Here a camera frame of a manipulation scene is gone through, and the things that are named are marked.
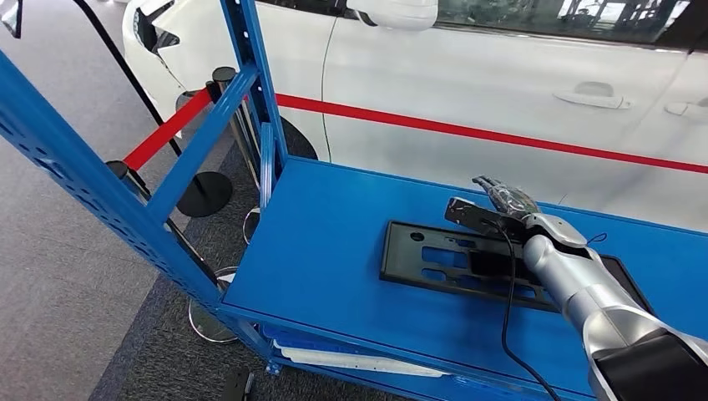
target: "perforated metal upright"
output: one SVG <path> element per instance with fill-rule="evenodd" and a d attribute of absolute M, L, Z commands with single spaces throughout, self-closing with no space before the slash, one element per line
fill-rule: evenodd
<path fill-rule="evenodd" d="M 116 178 L 4 53 L 0 53 L 0 135 L 47 171 L 62 189 L 226 324 L 247 346 L 268 358 L 268 343 L 248 322 L 226 316 L 218 309 L 222 293 L 165 225 L 191 177 L 246 95 L 262 149 L 262 206 L 267 203 L 276 173 L 287 159 L 254 0 L 221 0 L 221 6 L 240 72 L 147 204 Z"/>

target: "black cable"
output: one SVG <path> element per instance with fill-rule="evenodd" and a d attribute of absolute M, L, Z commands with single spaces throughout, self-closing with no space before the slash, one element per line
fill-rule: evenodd
<path fill-rule="evenodd" d="M 602 242 L 607 239 L 607 233 L 606 232 L 601 232 L 597 236 L 594 236 L 588 241 L 588 243 L 591 242 Z"/>
<path fill-rule="evenodd" d="M 94 13 L 93 9 L 91 9 L 91 7 L 89 7 L 84 0 L 73 0 L 73 2 L 76 3 L 79 8 L 81 8 L 81 11 L 83 11 L 83 15 L 85 15 L 88 21 L 91 22 L 91 26 L 93 26 L 96 33 L 99 34 L 101 40 L 104 42 L 104 45 L 109 48 L 113 59 L 120 67 L 120 70 L 123 71 L 125 78 L 128 79 L 130 84 L 133 86 L 133 89 L 135 89 L 135 92 L 138 93 L 140 100 L 142 100 L 143 104 L 145 104 L 145 107 L 148 108 L 148 111 L 150 112 L 150 115 L 152 115 L 155 123 L 157 123 L 157 125 L 162 125 L 164 123 L 162 117 L 159 116 L 159 113 L 154 107 L 153 102 L 150 101 L 148 94 L 145 93 L 145 89 L 143 89 L 143 87 L 140 85 L 140 82 L 138 82 L 138 79 L 135 77 L 135 74 L 133 74 L 133 71 L 128 66 L 128 63 L 125 62 L 123 54 L 120 53 L 120 50 L 118 50 L 118 48 L 115 46 L 115 43 L 113 43 L 113 39 L 111 39 L 108 31 L 106 31 L 106 28 L 99 20 L 99 17 L 96 16 L 96 13 Z M 182 149 L 180 149 L 180 146 L 177 145 L 177 141 L 174 140 L 174 138 L 169 140 L 169 146 L 172 148 L 176 155 L 182 155 Z"/>
<path fill-rule="evenodd" d="M 494 223 L 494 227 L 499 231 L 499 233 L 504 236 L 504 239 L 507 242 L 508 248 L 509 248 L 509 255 L 511 256 L 511 281 L 509 283 L 509 293 L 507 297 L 507 308 L 504 311 L 504 325 L 502 326 L 502 348 L 504 348 L 504 352 L 514 360 L 514 362 L 518 363 L 521 365 L 522 368 L 526 369 L 529 373 L 531 373 L 531 376 L 534 376 L 536 380 L 544 386 L 546 392 L 551 396 L 551 398 L 554 401 L 560 401 L 560 397 L 555 393 L 555 391 L 551 388 L 551 386 L 544 380 L 544 378 L 541 377 L 541 375 L 534 370 L 534 368 L 531 368 L 526 362 L 522 361 L 521 358 L 517 357 L 511 349 L 509 349 L 507 345 L 507 328 L 508 328 L 508 317 L 509 317 L 509 312 L 511 312 L 511 305 L 513 301 L 513 287 L 514 287 L 514 279 L 516 278 L 516 256 L 514 255 L 513 252 L 513 244 L 509 237 L 507 236 L 507 233 L 502 229 L 502 227 L 499 224 Z"/>

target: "red barrier rope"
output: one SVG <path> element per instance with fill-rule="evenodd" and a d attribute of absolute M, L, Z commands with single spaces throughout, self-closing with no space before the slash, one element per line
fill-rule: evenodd
<path fill-rule="evenodd" d="M 455 124 L 441 123 L 439 121 L 431 121 L 427 119 L 417 119 L 406 115 L 385 113 L 382 111 L 361 109 L 358 107 L 345 106 L 344 104 L 335 104 L 323 102 L 320 100 L 306 99 L 288 94 L 278 94 L 276 96 L 278 105 L 281 107 L 290 107 L 293 109 L 314 111 L 317 113 L 340 115 L 352 119 L 364 119 L 377 123 L 400 125 L 402 127 L 426 129 L 430 131 L 442 132 L 444 134 L 466 136 L 468 138 L 476 138 L 478 140 L 491 140 L 494 142 L 502 142 L 505 144 L 528 146 L 537 149 L 554 150 L 557 152 L 571 153 L 574 155 L 584 155 L 597 157 L 600 159 L 624 161 L 637 165 L 653 165 L 672 170 L 693 171 L 696 173 L 708 174 L 708 165 L 695 165 L 682 161 L 657 159 L 655 157 L 630 155 L 626 153 L 614 152 L 611 150 L 602 150 L 588 148 L 585 146 L 564 144 L 560 142 L 552 142 L 550 140 L 537 140 L 535 138 L 527 138 L 523 136 L 502 134 L 485 129 L 477 129 L 465 127 Z"/>
<path fill-rule="evenodd" d="M 130 169 L 137 171 L 145 163 L 148 162 L 157 152 L 169 142 L 177 131 L 183 129 L 201 110 L 211 103 L 211 97 L 206 88 L 200 90 L 183 105 L 177 113 L 174 113 L 167 121 L 164 122 L 150 136 L 145 138 L 129 155 L 125 156 L 123 162 Z"/>

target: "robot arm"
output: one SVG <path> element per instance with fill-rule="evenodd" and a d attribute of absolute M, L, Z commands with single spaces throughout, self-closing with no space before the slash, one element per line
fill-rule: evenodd
<path fill-rule="evenodd" d="M 708 397 L 702 386 L 708 383 L 708 343 L 679 332 L 637 305 L 567 221 L 542 213 L 521 190 L 487 177 L 474 182 L 503 214 L 494 221 L 484 212 L 477 214 L 481 208 L 468 202 L 464 206 L 481 216 L 470 228 L 484 232 L 482 227 L 491 223 L 524 243 L 527 268 L 582 339 L 590 387 L 599 400 Z M 461 202 L 450 201 L 448 219 L 456 205 L 462 210 Z"/>

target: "car side mirror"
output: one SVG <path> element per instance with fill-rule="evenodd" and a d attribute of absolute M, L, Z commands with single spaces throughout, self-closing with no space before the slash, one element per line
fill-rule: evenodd
<path fill-rule="evenodd" d="M 22 3 L 23 0 L 0 0 L 0 21 L 17 39 L 22 33 Z"/>
<path fill-rule="evenodd" d="M 437 20 L 437 0 L 349 0 L 366 25 L 423 31 Z"/>

